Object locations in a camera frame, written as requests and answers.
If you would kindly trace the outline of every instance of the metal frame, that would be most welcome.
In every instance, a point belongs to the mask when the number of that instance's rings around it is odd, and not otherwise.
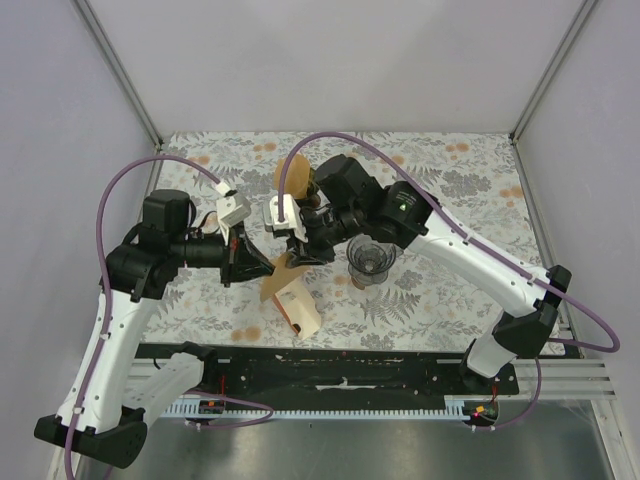
[[[616,480],[639,479],[640,467],[637,457],[633,447],[625,440],[629,438],[629,432],[626,432],[626,422],[620,402],[594,400],[591,402],[591,407]]]
[[[156,146],[156,149],[159,149],[162,147],[162,136],[154,125],[153,120],[151,120],[147,109],[140,99],[140,95],[138,95],[138,92],[133,86],[131,78],[127,74],[127,71],[115,52],[113,45],[109,41],[109,37],[107,37],[107,34],[98,20],[93,7],[91,7],[89,0],[71,0],[71,3],[75,6],[77,12],[80,14],[80,17],[87,26],[87,30],[89,30],[89,33],[96,42],[100,53],[102,53],[105,62],[122,88],[125,97],[127,97],[127,100],[133,107],[136,116],[142,124],[142,127],[147,133],[149,139]]]
[[[518,176],[520,177],[520,185],[522,186],[522,191],[524,193],[527,210],[529,211],[529,218],[531,219],[533,234],[536,237],[538,249],[540,250],[540,259],[542,260],[542,266],[545,268],[550,268],[556,264],[556,256],[553,252],[549,237],[547,236],[547,229],[544,225],[542,215],[538,210],[535,195],[533,193],[533,190],[531,189],[531,184],[529,183],[527,172],[525,170],[524,164],[522,163],[517,145],[513,145],[513,157],[515,160],[516,171],[518,172]],[[575,321],[573,313],[566,305],[566,302],[562,302],[560,304],[559,310],[560,318],[558,324],[560,326],[560,336],[562,338],[573,338],[573,335],[571,334],[571,330],[575,332]]]
[[[547,92],[549,85],[555,78],[558,70],[562,67],[565,60],[567,59],[567,54],[571,51],[571,48],[575,44],[578,35],[582,31],[583,27],[591,17],[591,14],[594,12],[595,7],[600,3],[600,0],[584,0],[578,11],[574,15],[571,23],[569,24],[569,28],[565,32],[560,44],[556,48],[556,51],[553,53],[551,57],[551,61],[547,65],[540,81],[536,85],[536,88],[533,90],[531,97],[529,97],[529,101],[525,106],[520,118],[516,122],[515,127],[513,128],[513,132],[511,133],[511,138],[514,143],[518,143],[524,129],[527,128],[531,117],[540,105],[545,93]]]
[[[162,146],[156,145],[155,155],[162,153]],[[144,198],[148,197],[158,186],[158,180],[160,180],[160,173],[162,172],[162,165],[164,160],[157,160],[151,164],[151,172],[149,173],[149,181],[144,189]],[[140,212],[138,213],[138,223],[142,222],[142,205],[140,205]]]
[[[162,367],[167,359],[156,359]],[[228,359],[219,359],[220,363],[228,363]],[[460,359],[441,359],[438,363],[460,363]],[[520,393],[518,395],[502,395],[501,400],[529,400],[537,385],[537,370],[533,360],[514,360]],[[602,360],[591,359],[542,359],[542,390],[540,400],[615,400],[615,392],[609,374]],[[136,358],[131,366],[127,388],[134,388],[157,371],[151,358]],[[451,400],[487,401],[491,396],[484,395],[452,395]]]

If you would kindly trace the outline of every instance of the brown paper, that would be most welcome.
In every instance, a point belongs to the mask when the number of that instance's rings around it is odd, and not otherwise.
[[[280,185],[280,176],[282,175],[282,167],[284,166],[284,158],[278,160],[278,166],[273,174],[273,186],[278,188]],[[288,193],[296,200],[307,196],[309,188],[309,175],[311,174],[311,164],[304,155],[296,155],[293,157],[287,179],[284,182],[284,193]]]
[[[306,340],[320,330],[322,317],[316,310],[316,302],[299,279],[296,278],[271,299],[300,340]]]
[[[260,289],[260,301],[264,302],[284,287],[300,277],[304,272],[309,270],[308,266],[287,268],[286,262],[289,257],[288,253],[283,253],[271,263],[276,267],[270,277],[264,277],[262,288]]]

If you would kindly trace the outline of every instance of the metal floor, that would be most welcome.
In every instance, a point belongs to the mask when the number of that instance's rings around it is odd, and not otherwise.
[[[526,405],[501,402],[501,417]],[[197,432],[160,420],[140,457],[111,480],[613,479],[588,402],[541,404],[522,425],[471,433],[461,423],[275,421]],[[87,462],[78,478],[100,479]]]

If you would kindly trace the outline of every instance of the white bracket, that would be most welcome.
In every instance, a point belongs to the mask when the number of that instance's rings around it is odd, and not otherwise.
[[[216,201],[216,211],[224,243],[229,245],[229,230],[251,215],[251,203],[244,195],[235,193],[230,197],[219,198]]]
[[[147,428],[176,398],[202,381],[204,363],[188,353],[174,353],[171,359],[144,383],[125,394],[122,405],[144,408]]]
[[[264,225],[268,232],[277,230],[293,230],[296,238],[307,242],[307,235],[302,219],[300,218],[300,207],[293,196],[286,194],[282,198],[284,204],[284,221],[278,219],[278,196],[275,195],[263,210]]]
[[[223,198],[231,190],[234,190],[234,186],[226,182],[225,180],[220,180],[219,183],[216,183],[216,186],[214,188],[216,189],[216,192],[218,192],[218,194],[220,194],[220,196]]]
[[[500,312],[494,326],[501,317],[502,312]],[[516,354],[504,348],[493,337],[492,326],[480,338],[476,339],[467,357],[467,366],[485,378],[492,378],[498,375],[500,369],[514,358],[516,358]]]

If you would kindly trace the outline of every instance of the gray leaf pattern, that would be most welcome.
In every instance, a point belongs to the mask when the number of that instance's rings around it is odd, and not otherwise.
[[[234,183],[253,202],[247,233],[268,257],[285,245],[264,231],[262,202],[275,194],[278,159],[305,133],[178,132],[165,152],[190,158]],[[392,157],[465,224],[523,260],[539,263],[539,253],[506,135],[358,132]],[[360,146],[321,139],[301,152],[312,165],[344,153],[359,159],[381,185],[396,180],[386,163]],[[188,192],[200,221],[215,211],[217,194],[192,168],[166,161],[159,188]],[[217,217],[208,218],[208,231]],[[400,256],[388,280],[359,290],[350,282],[345,245],[336,261],[315,267],[302,280],[316,301],[322,328],[302,342],[271,302],[259,303],[260,280],[219,284],[219,273],[181,269],[167,287],[143,340],[185,340],[217,345],[374,350],[464,351],[496,320],[500,307],[482,290],[444,266],[410,252]],[[562,345],[543,353],[562,354]]]

